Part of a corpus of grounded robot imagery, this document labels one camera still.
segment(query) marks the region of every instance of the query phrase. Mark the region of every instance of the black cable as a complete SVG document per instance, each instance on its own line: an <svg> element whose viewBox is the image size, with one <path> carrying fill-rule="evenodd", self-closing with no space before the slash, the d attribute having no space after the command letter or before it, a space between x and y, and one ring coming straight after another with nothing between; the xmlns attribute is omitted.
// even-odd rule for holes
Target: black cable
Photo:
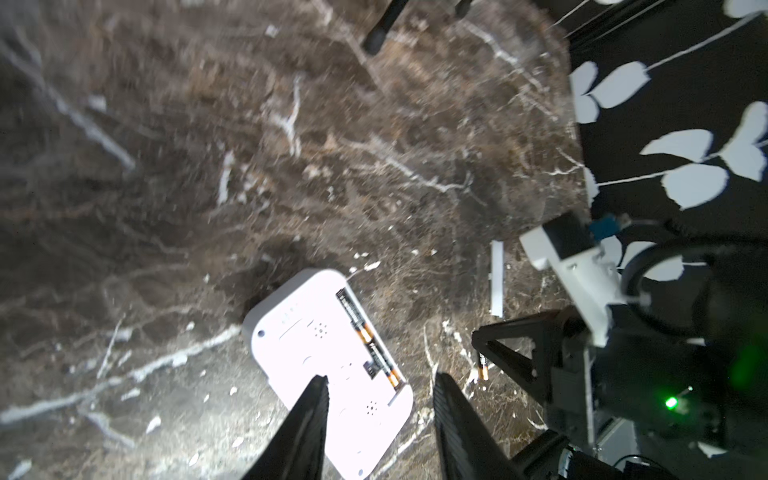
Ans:
<svg viewBox="0 0 768 480"><path fill-rule="evenodd" d="M765 240L743 239L734 237L698 237L675 239L659 243L643 250L624 269L621 275L621 292L625 296L647 296L641 282L648 270L670 258L684 255L688 257L717 257L746 253L757 256L768 254L768 242ZM629 303L629 308L650 328L672 336L696 336L692 329L669 326L659 320L650 309L644 310L635 303Z"/></svg>
<svg viewBox="0 0 768 480"><path fill-rule="evenodd" d="M614 464L612 466L614 468L616 468L616 465L620 464L622 460L626 460L628 458L639 458L640 460L645 460L646 462L650 463L651 465L657 466L658 468L661 468L662 470L664 470L666 473L672 475L672 472L670 472L666 467L664 467L664 465L660 464L656 460L653 460L652 458L648 458L648 457L643 456L643 455L625 455L625 456L621 457L620 459L618 459L616 462L614 462Z"/></svg>

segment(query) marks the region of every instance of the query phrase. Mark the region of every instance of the black metal frame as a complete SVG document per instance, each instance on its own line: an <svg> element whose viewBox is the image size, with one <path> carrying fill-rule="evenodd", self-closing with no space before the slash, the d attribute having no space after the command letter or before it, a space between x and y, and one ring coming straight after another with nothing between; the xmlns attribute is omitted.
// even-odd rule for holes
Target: black metal frame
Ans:
<svg viewBox="0 0 768 480"><path fill-rule="evenodd" d="M545 421L573 445L593 452L611 417L596 411L591 398L591 349L587 329L573 306L482 326L472 346L510 376L545 408ZM531 358L501 340L530 338Z"/></svg>
<svg viewBox="0 0 768 480"><path fill-rule="evenodd" d="M371 29L366 36L366 39L362 42L362 49L366 51L368 55L376 55L379 50L382 49L386 35L389 30L395 24L395 20L400 16L402 10L406 7L409 0L392 0L384 11L384 15L379 20L379 23ZM469 13L469 7L472 4L472 0L461 0L456 4L456 18L464 18Z"/></svg>

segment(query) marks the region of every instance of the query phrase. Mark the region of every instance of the marble surface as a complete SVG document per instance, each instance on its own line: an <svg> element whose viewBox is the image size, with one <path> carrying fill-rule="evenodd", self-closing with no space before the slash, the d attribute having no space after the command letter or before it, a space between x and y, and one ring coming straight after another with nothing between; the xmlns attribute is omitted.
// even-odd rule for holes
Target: marble surface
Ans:
<svg viewBox="0 0 768 480"><path fill-rule="evenodd" d="M239 478L287 414L239 325L310 266L415 392L373 478L439 478L436 370L509 455L543 428L469 339L491 240L508 318L568 303L516 241L586 207L566 45L527 2L420 0L367 58L385 5L4 2L0 475Z"/></svg>

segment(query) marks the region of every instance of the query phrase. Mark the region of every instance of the leaf print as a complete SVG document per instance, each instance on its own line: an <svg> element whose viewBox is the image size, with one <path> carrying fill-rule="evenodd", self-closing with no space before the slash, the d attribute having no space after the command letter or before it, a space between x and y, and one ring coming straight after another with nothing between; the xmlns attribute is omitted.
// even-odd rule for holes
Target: leaf print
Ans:
<svg viewBox="0 0 768 480"><path fill-rule="evenodd" d="M651 141L640 155L669 154L699 163L712 146L712 132L708 130L680 130Z"/></svg>
<svg viewBox="0 0 768 480"><path fill-rule="evenodd" d="M688 164L669 170L661 179L667 196L681 210L697 207L720 195L728 184L724 168L704 164Z"/></svg>
<svg viewBox="0 0 768 480"><path fill-rule="evenodd" d="M755 143L765 135L767 125L768 104L756 101L744 110L741 124L719 153L736 175L758 182L763 179L766 157Z"/></svg>
<svg viewBox="0 0 768 480"><path fill-rule="evenodd" d="M613 108L628 100L649 80L650 77L645 71L645 65L640 61L632 61L608 74L590 92L590 95L598 101L602 108Z"/></svg>

